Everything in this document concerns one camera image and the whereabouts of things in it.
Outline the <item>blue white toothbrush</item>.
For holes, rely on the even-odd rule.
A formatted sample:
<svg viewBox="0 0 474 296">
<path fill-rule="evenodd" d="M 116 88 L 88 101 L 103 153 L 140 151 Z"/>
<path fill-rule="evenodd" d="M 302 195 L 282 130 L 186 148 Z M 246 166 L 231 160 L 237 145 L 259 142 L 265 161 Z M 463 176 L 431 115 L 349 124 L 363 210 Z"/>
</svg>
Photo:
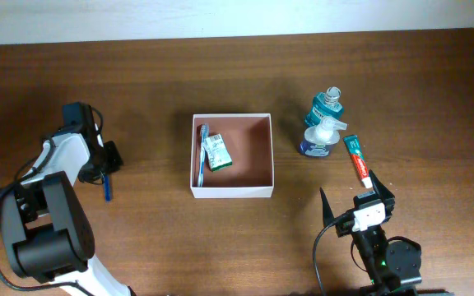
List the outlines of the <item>blue white toothbrush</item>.
<svg viewBox="0 0 474 296">
<path fill-rule="evenodd" d="M 206 151 L 204 148 L 204 141 L 209 136 L 209 125 L 202 124 L 200 126 L 200 153 L 199 153 L 199 172 L 197 176 L 197 185 L 202 187 L 203 185 L 203 174 L 204 174 L 204 164 L 206 159 Z"/>
</svg>

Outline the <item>blue disposable razor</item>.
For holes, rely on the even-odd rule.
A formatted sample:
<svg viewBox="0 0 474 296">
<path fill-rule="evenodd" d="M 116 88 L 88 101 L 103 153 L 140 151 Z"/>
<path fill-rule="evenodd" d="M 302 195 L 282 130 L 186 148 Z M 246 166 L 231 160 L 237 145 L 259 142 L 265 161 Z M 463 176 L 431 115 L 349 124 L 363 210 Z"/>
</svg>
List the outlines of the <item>blue disposable razor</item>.
<svg viewBox="0 0 474 296">
<path fill-rule="evenodd" d="M 112 191 L 111 191 L 111 185 L 110 185 L 110 180 L 109 180 L 108 175 L 105 175 L 105 174 L 102 175 L 102 185 L 104 189 L 105 201 L 106 202 L 112 201 Z"/>
</svg>

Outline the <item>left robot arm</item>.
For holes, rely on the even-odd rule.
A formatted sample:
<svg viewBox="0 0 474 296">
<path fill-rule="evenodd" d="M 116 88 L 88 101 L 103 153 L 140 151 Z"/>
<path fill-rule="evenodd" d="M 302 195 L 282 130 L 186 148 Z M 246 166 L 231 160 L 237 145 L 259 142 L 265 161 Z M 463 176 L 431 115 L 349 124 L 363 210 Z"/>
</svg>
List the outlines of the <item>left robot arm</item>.
<svg viewBox="0 0 474 296">
<path fill-rule="evenodd" d="M 63 106 L 63 125 L 42 140 L 13 181 L 0 188 L 0 280 L 10 289 L 63 289 L 70 295 L 132 296 L 95 253 L 91 224 L 74 190 L 76 182 L 103 187 L 123 160 L 103 141 L 104 119 L 82 102 Z"/>
</svg>

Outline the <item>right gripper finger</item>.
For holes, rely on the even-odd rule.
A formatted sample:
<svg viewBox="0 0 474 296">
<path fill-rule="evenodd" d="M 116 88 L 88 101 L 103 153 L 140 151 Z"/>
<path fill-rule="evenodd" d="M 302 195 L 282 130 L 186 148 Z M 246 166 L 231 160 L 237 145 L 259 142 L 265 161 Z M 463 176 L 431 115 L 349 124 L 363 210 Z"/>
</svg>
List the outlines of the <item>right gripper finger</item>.
<svg viewBox="0 0 474 296">
<path fill-rule="evenodd" d="M 335 216 L 332 213 L 332 208 L 328 202 L 326 193 L 322 187 L 319 188 L 319 192 L 320 192 L 320 197 L 321 197 L 322 207 L 323 207 L 323 226 L 327 227 L 334 221 Z"/>
<path fill-rule="evenodd" d="M 373 190 L 382 200 L 382 202 L 386 206 L 394 205 L 395 204 L 395 196 L 390 190 L 385 187 L 379 179 L 376 177 L 376 174 L 373 172 L 372 169 L 369 170 L 369 177 L 371 179 Z"/>
</svg>

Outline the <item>green white soap packet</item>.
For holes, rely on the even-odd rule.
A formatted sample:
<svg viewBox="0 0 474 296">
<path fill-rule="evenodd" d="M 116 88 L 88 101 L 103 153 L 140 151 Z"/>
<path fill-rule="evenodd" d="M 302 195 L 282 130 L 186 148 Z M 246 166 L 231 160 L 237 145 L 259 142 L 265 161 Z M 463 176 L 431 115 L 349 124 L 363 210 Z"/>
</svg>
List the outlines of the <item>green white soap packet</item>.
<svg viewBox="0 0 474 296">
<path fill-rule="evenodd" d="M 212 172 L 230 167 L 233 164 L 221 134 L 209 136 L 204 140 L 203 146 L 206 150 L 209 168 Z"/>
</svg>

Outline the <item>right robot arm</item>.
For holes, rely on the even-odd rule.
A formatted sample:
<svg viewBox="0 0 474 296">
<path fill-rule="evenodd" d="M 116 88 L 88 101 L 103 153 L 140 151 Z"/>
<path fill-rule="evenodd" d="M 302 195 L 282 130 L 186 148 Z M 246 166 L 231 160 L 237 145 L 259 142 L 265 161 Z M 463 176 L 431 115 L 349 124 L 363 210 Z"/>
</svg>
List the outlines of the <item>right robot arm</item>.
<svg viewBox="0 0 474 296">
<path fill-rule="evenodd" d="M 371 284 L 361 287 L 360 295 L 416 295 L 421 283 L 421 246 L 402 236 L 388 238 L 382 224 L 392 217 L 394 194 L 385 187 L 373 171 L 369 171 L 372 190 L 353 197 L 354 207 L 335 216 L 324 191 L 323 229 L 314 240 L 312 259 L 318 271 L 317 247 L 324 233 L 333 227 L 337 236 L 352 237 L 351 249 L 357 249 L 363 270 Z"/>
</svg>

